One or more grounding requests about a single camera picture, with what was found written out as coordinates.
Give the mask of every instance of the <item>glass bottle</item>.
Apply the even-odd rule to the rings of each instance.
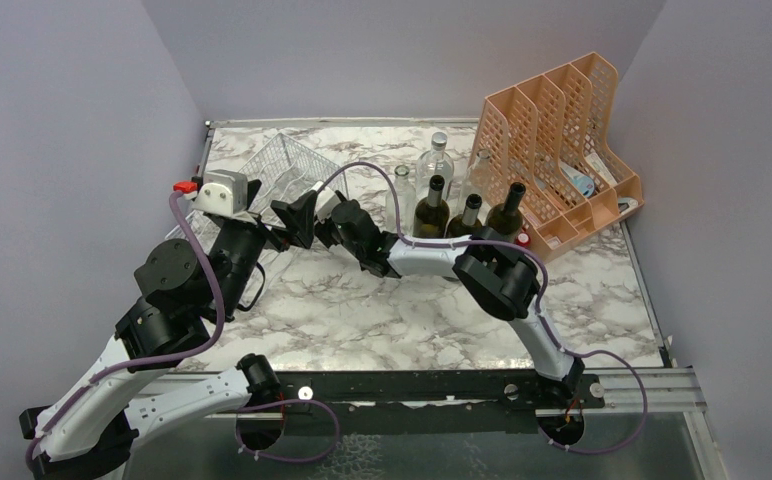
[[[418,202],[413,219],[413,236],[419,238],[442,238],[445,236],[445,225],[451,216],[448,204],[442,198],[445,189],[445,179],[442,175],[430,178],[430,189],[427,198]]]
[[[508,242],[515,240],[524,226],[524,216],[518,209],[525,187],[523,183],[510,185],[510,193],[504,203],[495,205],[486,217],[486,226],[501,234]]]
[[[477,233],[480,227],[483,226],[480,223],[480,219],[477,218],[477,212],[480,211],[480,205],[482,204],[483,200],[480,198],[480,195],[476,193],[469,195],[466,199],[466,208],[463,210],[463,213],[452,218],[451,222],[448,223],[445,237],[456,238]]]
[[[398,194],[398,207],[401,215],[401,232],[405,235],[412,230],[412,211],[415,207],[415,188],[410,182],[410,169],[406,165],[395,167],[395,192]],[[386,190],[386,230],[395,231],[395,199],[392,191]]]
[[[469,195],[477,194],[485,198],[488,196],[489,182],[492,179],[492,165],[489,159],[489,150],[482,148],[474,156],[474,163],[468,168],[460,188],[460,200],[457,205],[465,205]]]
[[[427,186],[434,175],[440,175],[445,180],[442,189],[442,199],[448,201],[451,194],[451,183],[454,180],[454,161],[445,153],[448,144],[448,136],[443,132],[436,132],[430,139],[430,150],[418,157],[415,167],[416,200],[427,197]]]

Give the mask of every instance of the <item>marble tabletop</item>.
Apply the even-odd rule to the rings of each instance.
[[[368,160],[390,171],[415,165],[435,131],[465,169],[474,128],[317,126],[216,129],[208,170],[238,170],[282,132],[336,164]],[[386,183],[363,168],[347,171],[351,198],[381,226]],[[506,322],[484,313],[466,290],[433,277],[377,278],[341,247],[264,254],[268,286],[248,313],[224,327],[218,343],[180,371],[218,371],[245,354],[276,370],[529,368],[530,355]],[[661,366],[655,332],[621,228],[612,227],[548,264],[545,309],[574,350],[604,348],[634,366]],[[253,295],[258,281],[248,286]],[[587,367],[618,366],[596,356]]]

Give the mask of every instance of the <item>purple cable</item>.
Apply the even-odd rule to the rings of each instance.
[[[351,162],[342,167],[339,167],[339,169],[336,170],[333,173],[333,175],[330,175],[329,177],[327,177],[327,180],[324,181],[324,183],[318,189],[317,193],[321,193],[321,191],[324,190],[327,184],[329,184],[334,178],[339,176],[339,174],[341,174],[342,172],[344,172],[349,168],[356,167],[356,166],[364,166],[364,167],[369,167],[376,170],[377,173],[379,173],[380,176],[382,176],[383,179],[386,180],[386,183],[389,184],[389,190],[392,192],[392,198],[395,201],[395,223],[396,223],[395,230],[397,230],[398,238],[402,242],[411,246],[414,245],[418,247],[430,247],[430,248],[452,248],[452,247],[464,247],[468,245],[491,245],[491,246],[512,248],[514,250],[518,250],[519,252],[526,255],[528,258],[530,258],[533,261],[533,263],[535,263],[536,266],[539,267],[539,270],[542,272],[542,286],[539,288],[539,292],[536,294],[536,302],[534,303],[534,308],[536,310],[536,315],[539,317],[539,321],[542,324],[542,328],[545,330],[545,333],[551,339],[551,342],[554,343],[554,346],[557,347],[558,349],[562,349],[565,353],[573,357],[581,358],[581,359],[589,358],[595,355],[607,355],[619,361],[622,365],[625,366],[625,368],[630,370],[631,374],[633,374],[633,378],[636,379],[636,383],[639,384],[639,391],[642,394],[642,418],[639,421],[639,425],[637,425],[636,430],[634,430],[634,432],[628,438],[619,442],[616,445],[613,445],[612,447],[588,450],[588,449],[581,449],[576,447],[567,448],[565,445],[557,443],[551,440],[550,438],[548,438],[545,432],[543,431],[542,434],[545,435],[546,438],[548,438],[549,443],[551,445],[571,453],[578,453],[581,455],[601,455],[605,453],[612,453],[626,447],[632,441],[634,441],[640,435],[640,433],[642,433],[643,428],[645,428],[645,422],[648,419],[648,394],[645,391],[645,384],[642,383],[642,378],[639,376],[639,374],[636,372],[636,369],[634,369],[630,363],[628,363],[623,358],[621,358],[620,356],[616,355],[613,352],[610,352],[608,350],[593,350],[587,353],[577,353],[563,346],[562,342],[560,342],[560,340],[557,339],[556,336],[554,336],[554,332],[551,330],[551,327],[548,325],[548,321],[542,315],[541,313],[542,309],[540,308],[540,302],[542,301],[542,297],[545,295],[545,290],[548,288],[548,269],[545,268],[545,264],[538,256],[536,256],[535,253],[531,252],[530,250],[520,245],[516,245],[514,243],[509,243],[509,242],[497,241],[497,240],[464,240],[461,242],[454,242],[453,244],[449,244],[449,243],[443,244],[443,243],[433,243],[433,242],[417,242],[406,238],[404,236],[404,233],[401,231],[401,212],[400,212],[400,207],[398,202],[398,192],[397,190],[395,190],[395,185],[392,183],[392,180],[389,178],[389,175],[386,173],[386,171],[384,171],[382,168],[378,167],[377,165],[374,165],[373,163],[356,161],[356,162]]]
[[[272,402],[272,403],[266,403],[265,405],[257,405],[255,407],[243,407],[238,410],[236,410],[237,413],[248,413],[248,412],[258,412],[260,410],[267,410],[269,408],[274,407],[280,407],[282,405],[293,405],[296,403],[306,403],[315,405],[325,412],[327,412],[328,415],[330,415],[330,418],[333,419],[333,426],[335,427],[334,433],[333,433],[333,443],[330,444],[329,447],[327,447],[326,450],[319,453],[318,455],[313,455],[311,457],[301,457],[301,458],[295,458],[295,457],[283,457],[280,455],[272,455],[270,453],[262,453],[262,450],[251,450],[247,446],[245,446],[245,443],[242,441],[242,438],[239,436],[239,431],[234,428],[234,434],[236,436],[236,443],[239,444],[239,453],[242,452],[248,452],[251,455],[254,455],[256,458],[263,457],[268,458],[270,460],[277,460],[278,462],[285,462],[285,463],[311,463],[311,462],[317,462],[318,460],[321,460],[322,458],[326,457],[330,454],[333,450],[336,449],[336,446],[339,445],[339,437],[341,436],[339,431],[339,417],[336,416],[336,413],[333,412],[333,410],[330,409],[327,405],[319,402],[318,400],[303,400],[299,398],[292,398],[289,400],[280,400],[279,402]]]
[[[201,247],[200,242],[198,241],[198,237],[195,236],[195,232],[192,231],[192,227],[186,220],[186,216],[183,215],[183,212],[180,211],[180,206],[177,205],[177,199],[181,196],[183,196],[183,192],[175,191],[172,193],[171,196],[168,197],[168,206],[171,208],[171,213],[174,214],[174,218],[177,220],[177,224],[180,225],[180,229],[183,230],[183,234],[185,234],[186,240],[188,240],[189,245],[192,247],[192,250],[194,250],[198,259],[198,263],[200,263],[201,269],[203,269],[203,272],[209,281],[209,289],[212,291],[213,300],[215,300],[215,330],[212,332],[212,336],[209,337],[209,340],[200,346],[197,346],[191,350],[186,350],[185,352],[128,360],[126,362],[116,363],[115,365],[104,368],[103,370],[97,372],[89,378],[88,385],[84,385],[78,388],[73,395],[68,397],[65,403],[56,411],[56,413],[54,413],[50,421],[47,422],[44,427],[42,427],[44,432],[50,432],[54,425],[56,425],[56,423],[59,422],[63,416],[65,416],[65,413],[68,412],[68,410],[70,410],[71,407],[73,407],[74,404],[77,403],[77,401],[80,400],[80,398],[82,398],[82,396],[91,388],[91,385],[98,383],[103,378],[117,371],[124,370],[125,368],[175,362],[183,360],[184,358],[193,357],[209,350],[209,348],[215,345],[215,342],[221,338],[221,333],[224,330],[224,318],[226,315],[224,312],[224,296],[221,294],[221,286],[218,284],[218,278],[216,278],[215,274],[213,273],[212,265],[209,263],[209,258],[207,258],[206,254],[203,252],[203,247]],[[27,462],[27,467],[31,470],[33,468],[33,456],[35,455],[36,447],[40,442],[41,438],[34,438],[27,446],[25,459]]]

